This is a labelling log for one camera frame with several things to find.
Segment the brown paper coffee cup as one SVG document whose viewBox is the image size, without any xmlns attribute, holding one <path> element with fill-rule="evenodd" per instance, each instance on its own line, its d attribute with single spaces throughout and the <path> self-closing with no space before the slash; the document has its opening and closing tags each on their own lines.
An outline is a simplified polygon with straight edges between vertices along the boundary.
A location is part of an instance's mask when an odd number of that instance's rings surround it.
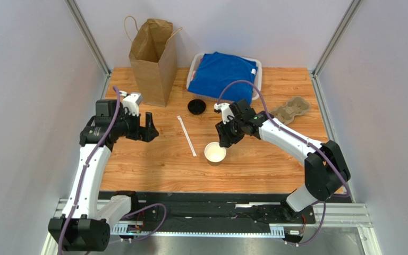
<svg viewBox="0 0 408 255">
<path fill-rule="evenodd" d="M 204 155 L 211 166 L 218 166 L 227 155 L 227 150 L 221 147 L 218 142 L 211 142 L 206 145 Z"/>
</svg>

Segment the black plastic cup lid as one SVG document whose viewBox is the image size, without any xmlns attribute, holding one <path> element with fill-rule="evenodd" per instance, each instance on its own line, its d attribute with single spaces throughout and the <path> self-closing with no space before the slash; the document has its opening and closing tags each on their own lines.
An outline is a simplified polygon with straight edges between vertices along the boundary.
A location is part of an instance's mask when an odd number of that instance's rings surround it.
<svg viewBox="0 0 408 255">
<path fill-rule="evenodd" d="M 206 103 L 200 99 L 191 100 L 187 105 L 188 111 L 193 115 L 203 114 L 206 108 L 207 108 Z"/>
</svg>

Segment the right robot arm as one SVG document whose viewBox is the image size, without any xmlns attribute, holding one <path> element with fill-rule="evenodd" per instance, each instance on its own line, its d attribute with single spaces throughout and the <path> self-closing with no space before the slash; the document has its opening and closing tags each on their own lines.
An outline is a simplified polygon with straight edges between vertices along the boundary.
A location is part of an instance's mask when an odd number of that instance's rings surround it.
<svg viewBox="0 0 408 255">
<path fill-rule="evenodd" d="M 222 116 L 215 126 L 220 147 L 229 148 L 249 135 L 279 147 L 303 165 L 303 185 L 280 204 L 284 221 L 295 221 L 307 207 L 325 202 L 341 187 L 347 187 L 351 174 L 335 141 L 308 138 L 265 110 L 256 113 L 245 99 L 231 104 L 216 103 L 214 111 Z"/>
</svg>

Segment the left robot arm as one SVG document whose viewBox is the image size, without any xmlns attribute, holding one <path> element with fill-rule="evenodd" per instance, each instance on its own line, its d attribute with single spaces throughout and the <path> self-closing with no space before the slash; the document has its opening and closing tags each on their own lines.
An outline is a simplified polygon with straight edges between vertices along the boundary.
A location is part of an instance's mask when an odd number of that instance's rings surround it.
<svg viewBox="0 0 408 255">
<path fill-rule="evenodd" d="M 48 224 L 50 235 L 64 251 L 104 251 L 111 229 L 125 216 L 139 212 L 134 191 L 117 191 L 98 209 L 103 173 L 119 138 L 150 142 L 158 137 L 152 114 L 146 113 L 141 126 L 139 105 L 142 96 L 132 93 L 123 99 L 96 101 L 96 112 L 80 132 L 80 159 L 72 191 L 59 217 Z"/>
</svg>

